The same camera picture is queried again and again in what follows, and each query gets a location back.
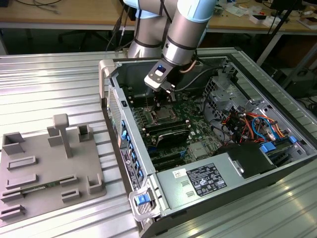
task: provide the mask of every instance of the workbench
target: workbench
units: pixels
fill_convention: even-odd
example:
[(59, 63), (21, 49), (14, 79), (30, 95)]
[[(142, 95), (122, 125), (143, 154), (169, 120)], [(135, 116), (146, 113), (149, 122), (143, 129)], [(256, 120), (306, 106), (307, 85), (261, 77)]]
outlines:
[[(262, 6), (266, 15), (272, 12), (255, 0), (250, 0), (246, 5)], [(60, 14), (11, 0), (9, 7), (0, 8), (0, 28), (112, 30), (122, 9), (119, 0), (63, 0), (57, 3), (56, 7)], [(290, 21), (282, 26), (259, 58), (259, 65), (264, 62), (282, 35), (317, 35), (317, 31), (303, 26), (297, 19), (299, 18), (291, 16)], [(134, 21), (128, 19), (126, 29), (134, 30)], [(267, 34), (268, 29), (264, 25), (254, 24), (247, 16), (238, 17), (224, 11), (222, 16), (211, 18), (208, 32)], [(4, 54), (5, 47), (0, 37), (0, 55)]]
[[(234, 48), (212, 50), (231, 52), (244, 63), (249, 60)], [(121, 158), (114, 155), (110, 128), (99, 102), (99, 61), (122, 57), (122, 53), (95, 52), (1, 58), (0, 137), (13, 131), (20, 131), (23, 137), (47, 133), (52, 116), (61, 113), (69, 115), (70, 127), (88, 123), (94, 132), (107, 189), (104, 197), (1, 227), (1, 238), (139, 237), (117, 163)], [(317, 137), (317, 132), (313, 132), (316, 119), (309, 115), (303, 118), (300, 104), (276, 87), (267, 89)], [(308, 119), (315, 125), (308, 124)], [(316, 237), (316, 174), (317, 161), (313, 161), (270, 187), (190, 220), (158, 238)]]

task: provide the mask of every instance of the power supply label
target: power supply label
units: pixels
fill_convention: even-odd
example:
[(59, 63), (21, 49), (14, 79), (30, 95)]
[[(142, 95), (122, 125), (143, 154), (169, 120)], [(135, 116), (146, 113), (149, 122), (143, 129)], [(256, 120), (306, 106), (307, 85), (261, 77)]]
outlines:
[(227, 187), (216, 166), (211, 163), (186, 172), (198, 196)]

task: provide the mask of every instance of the blue clip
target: blue clip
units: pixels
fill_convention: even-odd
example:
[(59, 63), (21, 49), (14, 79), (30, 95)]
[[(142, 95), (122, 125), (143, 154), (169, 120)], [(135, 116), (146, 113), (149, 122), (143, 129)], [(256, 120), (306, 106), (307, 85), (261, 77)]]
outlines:
[(269, 152), (269, 151), (271, 151), (271, 150), (275, 150), (276, 147), (275, 147), (275, 145), (273, 145), (272, 142), (267, 142), (267, 143), (262, 144), (262, 146), (260, 147), (260, 149), (261, 149), (264, 153), (267, 153), (267, 152)]
[(137, 159), (137, 156), (135, 155), (134, 152), (132, 152), (132, 160), (135, 161)]
[(296, 139), (293, 135), (291, 135), (291, 136), (289, 137), (289, 140), (290, 140), (293, 144), (295, 144), (295, 143), (297, 142), (297, 139)]
[(143, 194), (135, 198), (137, 206), (149, 203), (151, 201), (150, 196), (148, 194)]
[(139, 171), (139, 176), (140, 176), (140, 178), (143, 178), (143, 173), (141, 170)]
[(121, 139), (122, 139), (122, 140), (125, 140), (126, 138), (127, 138), (127, 131), (124, 130), (124, 131), (122, 132)]

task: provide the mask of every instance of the motherboard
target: motherboard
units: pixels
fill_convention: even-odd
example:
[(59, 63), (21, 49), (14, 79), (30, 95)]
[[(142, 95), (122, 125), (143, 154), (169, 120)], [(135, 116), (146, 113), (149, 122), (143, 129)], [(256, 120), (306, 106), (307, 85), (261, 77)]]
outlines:
[(131, 110), (155, 169), (160, 172), (212, 156), (222, 146), (202, 113), (200, 98), (178, 93), (152, 110), (152, 98), (131, 101)]

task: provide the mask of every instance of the circuit board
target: circuit board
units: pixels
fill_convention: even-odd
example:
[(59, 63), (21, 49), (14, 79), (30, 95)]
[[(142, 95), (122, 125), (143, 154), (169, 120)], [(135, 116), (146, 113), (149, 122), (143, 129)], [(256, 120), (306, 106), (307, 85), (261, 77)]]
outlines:
[[(164, 171), (183, 164), (212, 156), (222, 146), (216, 134), (205, 120), (199, 101), (186, 93), (176, 94), (176, 102), (152, 111), (147, 103), (144, 107), (132, 107), (132, 114), (142, 135), (145, 146), (157, 171)], [(176, 131), (175, 124), (182, 124), (181, 142), (173, 140), (168, 145), (158, 146), (159, 134), (148, 133), (149, 128), (163, 127), (164, 135)]]

